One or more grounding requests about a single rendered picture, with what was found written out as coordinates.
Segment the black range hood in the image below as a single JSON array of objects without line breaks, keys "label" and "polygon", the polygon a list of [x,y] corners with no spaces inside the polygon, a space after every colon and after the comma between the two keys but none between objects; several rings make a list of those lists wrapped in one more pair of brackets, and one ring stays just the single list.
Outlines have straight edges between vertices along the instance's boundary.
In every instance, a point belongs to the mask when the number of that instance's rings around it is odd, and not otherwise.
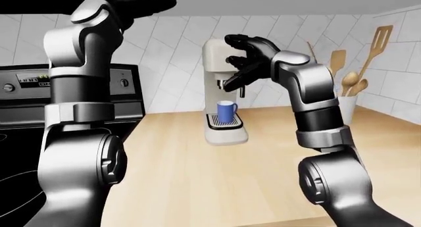
[{"label": "black range hood", "polygon": [[85,0],[0,0],[0,14],[67,14]]}]

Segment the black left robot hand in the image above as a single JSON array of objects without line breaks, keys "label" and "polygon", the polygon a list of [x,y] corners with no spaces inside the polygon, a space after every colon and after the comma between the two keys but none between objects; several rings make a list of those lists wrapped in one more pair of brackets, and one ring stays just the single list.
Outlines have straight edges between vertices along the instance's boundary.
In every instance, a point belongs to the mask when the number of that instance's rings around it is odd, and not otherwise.
[{"label": "black left robot hand", "polygon": [[148,17],[176,6],[177,0],[106,0],[118,16],[122,31],[129,29],[134,19]]}]

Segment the black kitchen stove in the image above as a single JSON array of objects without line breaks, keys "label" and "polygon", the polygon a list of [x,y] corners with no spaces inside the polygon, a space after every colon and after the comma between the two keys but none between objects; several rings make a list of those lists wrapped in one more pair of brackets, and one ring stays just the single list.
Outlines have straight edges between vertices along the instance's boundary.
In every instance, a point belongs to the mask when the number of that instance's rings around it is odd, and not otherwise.
[{"label": "black kitchen stove", "polygon": [[[45,203],[37,181],[50,103],[47,64],[0,66],[0,227],[24,227]],[[111,65],[115,119],[103,127],[127,139],[145,116],[138,66]]]}]

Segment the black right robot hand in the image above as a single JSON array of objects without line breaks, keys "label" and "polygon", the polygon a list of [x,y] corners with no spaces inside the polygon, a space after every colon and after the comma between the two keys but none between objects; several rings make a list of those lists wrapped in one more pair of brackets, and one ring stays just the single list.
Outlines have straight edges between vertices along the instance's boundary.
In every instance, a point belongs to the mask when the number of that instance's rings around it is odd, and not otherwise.
[{"label": "black right robot hand", "polygon": [[226,82],[225,92],[231,92],[248,86],[256,80],[270,78],[270,64],[280,49],[268,39],[249,37],[241,34],[231,34],[224,37],[224,41],[240,51],[245,51],[245,57],[229,56],[226,62],[238,71]]}]

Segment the blue ceramic mug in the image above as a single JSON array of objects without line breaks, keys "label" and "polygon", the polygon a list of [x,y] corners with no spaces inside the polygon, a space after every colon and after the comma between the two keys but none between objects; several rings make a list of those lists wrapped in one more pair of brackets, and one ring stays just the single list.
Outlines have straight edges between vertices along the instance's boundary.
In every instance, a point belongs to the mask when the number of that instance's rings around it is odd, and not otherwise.
[{"label": "blue ceramic mug", "polygon": [[234,116],[238,108],[238,105],[235,102],[223,100],[217,102],[216,105],[219,122],[230,123],[234,121]]}]

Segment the small wooden spatula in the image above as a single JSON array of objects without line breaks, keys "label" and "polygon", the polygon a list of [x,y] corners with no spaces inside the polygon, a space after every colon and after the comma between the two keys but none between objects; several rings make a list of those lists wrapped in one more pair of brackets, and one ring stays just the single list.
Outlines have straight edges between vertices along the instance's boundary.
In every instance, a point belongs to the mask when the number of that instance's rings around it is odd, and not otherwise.
[{"label": "small wooden spatula", "polygon": [[334,78],[337,72],[345,66],[346,50],[332,51],[330,59],[330,70]]}]

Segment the white utensil holder jar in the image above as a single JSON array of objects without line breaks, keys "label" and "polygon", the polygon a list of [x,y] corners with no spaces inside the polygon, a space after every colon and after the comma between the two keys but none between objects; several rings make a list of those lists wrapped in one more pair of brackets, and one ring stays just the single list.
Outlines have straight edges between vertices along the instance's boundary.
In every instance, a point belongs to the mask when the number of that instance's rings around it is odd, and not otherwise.
[{"label": "white utensil holder jar", "polygon": [[357,96],[339,96],[338,101],[343,123],[349,126],[352,122],[354,109],[357,104]]}]

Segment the large wooden spoon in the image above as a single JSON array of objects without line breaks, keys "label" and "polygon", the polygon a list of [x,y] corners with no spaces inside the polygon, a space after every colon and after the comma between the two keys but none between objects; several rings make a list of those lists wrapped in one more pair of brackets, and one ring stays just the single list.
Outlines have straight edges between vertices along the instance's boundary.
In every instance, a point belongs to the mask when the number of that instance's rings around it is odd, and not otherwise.
[{"label": "large wooden spoon", "polygon": [[356,72],[349,72],[346,76],[344,76],[341,82],[341,85],[343,87],[341,96],[345,97],[350,88],[357,84],[358,80],[359,75]]}]

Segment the cream white coffee machine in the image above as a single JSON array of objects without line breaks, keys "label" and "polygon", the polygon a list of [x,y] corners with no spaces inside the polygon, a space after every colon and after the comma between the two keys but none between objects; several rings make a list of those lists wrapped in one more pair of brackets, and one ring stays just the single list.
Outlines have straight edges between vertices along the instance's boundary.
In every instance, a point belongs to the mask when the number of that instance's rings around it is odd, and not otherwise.
[{"label": "cream white coffee machine", "polygon": [[221,123],[217,103],[236,102],[237,94],[224,91],[224,82],[238,69],[226,62],[229,56],[244,57],[245,52],[230,47],[223,39],[209,39],[203,45],[203,76],[205,87],[204,127],[205,139],[210,145],[237,145],[249,139],[244,123],[238,114],[231,123]]}]

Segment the small wooden spoon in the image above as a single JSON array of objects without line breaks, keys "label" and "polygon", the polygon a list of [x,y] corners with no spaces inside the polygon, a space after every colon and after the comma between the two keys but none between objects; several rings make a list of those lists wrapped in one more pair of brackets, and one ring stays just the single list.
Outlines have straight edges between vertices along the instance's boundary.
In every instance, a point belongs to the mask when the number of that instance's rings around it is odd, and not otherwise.
[{"label": "small wooden spoon", "polygon": [[351,88],[348,96],[349,97],[356,96],[357,94],[359,94],[359,92],[361,92],[362,90],[365,90],[367,87],[368,87],[368,80],[362,79],[360,82],[358,82]]}]

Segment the slotted wooden spatula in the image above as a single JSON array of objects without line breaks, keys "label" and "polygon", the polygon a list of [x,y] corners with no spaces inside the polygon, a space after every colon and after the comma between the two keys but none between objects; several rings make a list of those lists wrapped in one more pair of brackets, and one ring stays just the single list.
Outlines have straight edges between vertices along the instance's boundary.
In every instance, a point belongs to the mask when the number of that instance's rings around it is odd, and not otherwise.
[{"label": "slotted wooden spatula", "polygon": [[362,77],[366,69],[369,67],[370,63],[372,62],[372,60],[384,52],[389,42],[389,38],[391,36],[392,31],[393,31],[393,25],[377,27],[371,46],[370,46],[368,58],[366,59],[361,71],[359,72],[358,84],[362,80]]}]

